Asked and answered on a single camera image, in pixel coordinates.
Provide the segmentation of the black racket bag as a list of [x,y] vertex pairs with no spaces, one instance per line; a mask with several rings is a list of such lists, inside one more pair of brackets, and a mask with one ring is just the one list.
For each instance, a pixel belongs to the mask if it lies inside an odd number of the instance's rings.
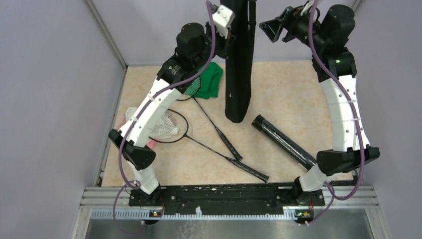
[[233,123],[240,123],[246,116],[251,99],[256,1],[221,0],[220,3],[235,14],[231,24],[235,40],[225,62],[225,116]]

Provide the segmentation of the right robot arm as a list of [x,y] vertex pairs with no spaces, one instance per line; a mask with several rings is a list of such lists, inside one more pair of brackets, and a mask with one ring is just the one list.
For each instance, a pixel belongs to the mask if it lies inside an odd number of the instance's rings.
[[356,95],[355,59],[346,47],[355,28],[354,11],[335,4],[323,20],[319,15],[316,3],[308,1],[289,6],[278,17],[259,24],[272,42],[297,39],[311,49],[313,68],[329,106],[332,149],[318,152],[316,164],[295,179],[292,199],[298,205],[305,205],[336,176],[362,169],[380,157],[379,148],[371,146],[365,135]]

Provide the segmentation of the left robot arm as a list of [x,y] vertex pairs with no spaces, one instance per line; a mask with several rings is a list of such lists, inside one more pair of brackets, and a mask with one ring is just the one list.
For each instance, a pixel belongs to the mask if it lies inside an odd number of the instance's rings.
[[142,191],[140,198],[146,205],[153,206],[160,198],[152,167],[156,154],[147,146],[153,129],[211,60],[226,56],[234,39],[230,25],[185,24],[176,37],[174,54],[163,63],[145,99],[120,129],[109,132],[118,159],[125,159],[135,176],[129,185]]

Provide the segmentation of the black shuttlecock tube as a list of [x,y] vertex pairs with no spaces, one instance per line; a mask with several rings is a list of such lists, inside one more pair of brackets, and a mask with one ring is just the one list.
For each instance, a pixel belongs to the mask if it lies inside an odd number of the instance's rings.
[[288,153],[294,160],[296,160],[306,170],[310,170],[317,164],[317,160],[310,155],[306,150],[300,147],[287,135],[276,128],[262,115],[258,115],[251,125],[259,132],[267,136],[272,142],[278,145],[282,150]]

